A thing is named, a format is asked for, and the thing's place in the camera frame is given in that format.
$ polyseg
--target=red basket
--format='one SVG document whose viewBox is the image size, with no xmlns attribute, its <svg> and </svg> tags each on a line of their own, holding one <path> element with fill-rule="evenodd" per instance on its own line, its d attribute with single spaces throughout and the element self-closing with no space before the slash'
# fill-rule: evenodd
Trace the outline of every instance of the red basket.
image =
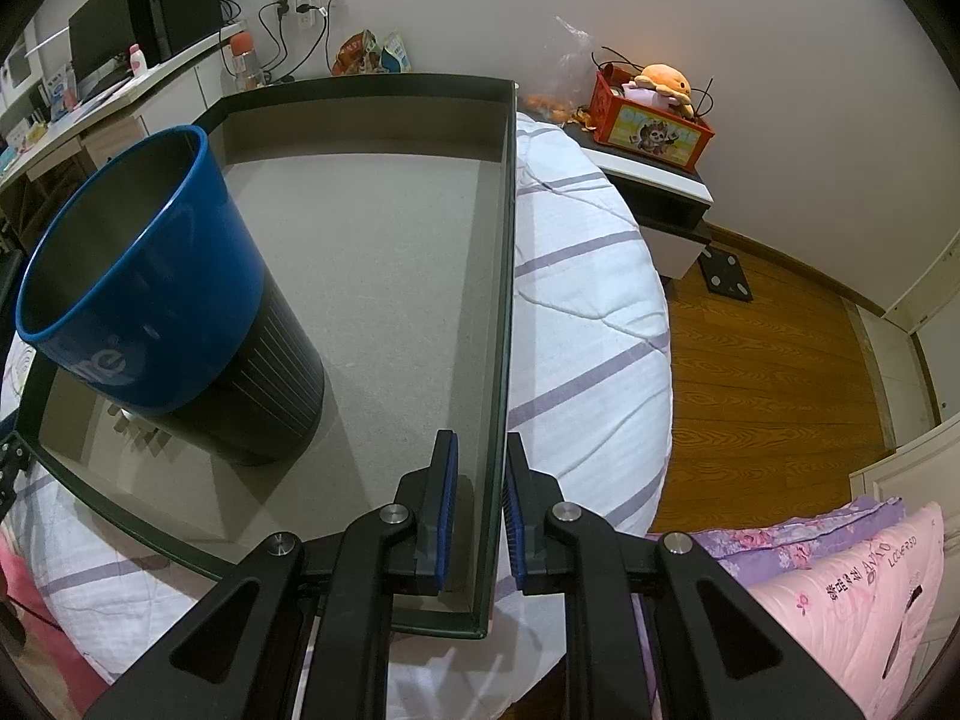
<svg viewBox="0 0 960 720">
<path fill-rule="evenodd" d="M 668 111 L 633 103 L 611 90 L 611 86 L 619 87 L 631 79 L 614 65 L 597 71 L 590 100 L 590 118 L 596 125 L 593 139 L 693 172 L 713 130 L 705 119 L 691 122 Z"/>
</svg>

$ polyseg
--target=white bottle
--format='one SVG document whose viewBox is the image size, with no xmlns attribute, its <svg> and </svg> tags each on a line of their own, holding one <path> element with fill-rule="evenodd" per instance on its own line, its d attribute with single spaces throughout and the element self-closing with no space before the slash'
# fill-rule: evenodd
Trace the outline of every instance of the white bottle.
<svg viewBox="0 0 960 720">
<path fill-rule="evenodd" d="M 134 43 L 130 47 L 130 69 L 136 79 L 147 71 L 147 57 L 140 50 L 140 44 Z"/>
</svg>

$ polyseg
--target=silver screw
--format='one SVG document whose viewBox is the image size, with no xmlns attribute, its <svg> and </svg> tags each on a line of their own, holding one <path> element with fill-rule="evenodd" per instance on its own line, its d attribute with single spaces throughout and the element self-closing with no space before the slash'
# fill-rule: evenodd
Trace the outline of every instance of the silver screw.
<svg viewBox="0 0 960 720">
<path fill-rule="evenodd" d="M 388 503 L 380 510 L 380 519 L 388 525 L 400 525 L 410 516 L 410 509 L 402 503 Z"/>
<path fill-rule="evenodd" d="M 664 546 L 674 555 L 685 555 L 693 549 L 693 539 L 686 533 L 674 531 L 664 536 Z"/>
<path fill-rule="evenodd" d="M 296 536 L 292 533 L 281 531 L 280 533 L 274 533 L 270 536 L 267 543 L 267 552 L 277 557 L 283 557 L 293 552 L 295 546 Z"/>
<path fill-rule="evenodd" d="M 550 509 L 550 511 L 553 512 L 554 517 L 557 517 L 560 522 L 576 522 L 580 519 L 580 515 L 584 513 L 583 509 L 569 501 L 555 503 L 553 509 Z"/>
</svg>

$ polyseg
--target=black ribbed base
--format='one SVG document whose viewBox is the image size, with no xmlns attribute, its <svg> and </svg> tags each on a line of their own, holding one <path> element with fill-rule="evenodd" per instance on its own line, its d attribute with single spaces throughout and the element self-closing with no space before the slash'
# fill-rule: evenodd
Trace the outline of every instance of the black ribbed base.
<svg viewBox="0 0 960 720">
<path fill-rule="evenodd" d="M 150 420 L 242 466 L 285 460 L 309 444 L 323 408 L 323 364 L 267 272 L 253 325 L 213 383 Z"/>
</svg>

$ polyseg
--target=trash can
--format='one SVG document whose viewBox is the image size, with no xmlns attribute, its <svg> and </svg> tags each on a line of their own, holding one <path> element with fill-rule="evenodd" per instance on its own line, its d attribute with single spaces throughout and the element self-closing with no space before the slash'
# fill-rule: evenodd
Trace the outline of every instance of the trash can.
<svg viewBox="0 0 960 720">
<path fill-rule="evenodd" d="M 110 401 L 238 464 L 290 458 L 323 365 L 257 251 L 200 127 L 104 165 L 40 240 L 16 328 Z"/>
</svg>

